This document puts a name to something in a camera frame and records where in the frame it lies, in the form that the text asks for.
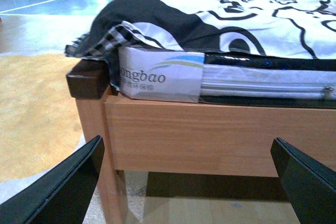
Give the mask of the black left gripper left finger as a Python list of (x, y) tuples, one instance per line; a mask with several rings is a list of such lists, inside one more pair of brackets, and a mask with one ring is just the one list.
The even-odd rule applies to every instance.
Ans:
[(99, 180), (99, 135), (1, 204), (1, 223), (83, 223)]

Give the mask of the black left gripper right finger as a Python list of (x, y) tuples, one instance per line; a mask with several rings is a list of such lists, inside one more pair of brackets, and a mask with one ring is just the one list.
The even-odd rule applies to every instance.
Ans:
[(335, 223), (335, 171), (281, 138), (270, 153), (299, 222)]

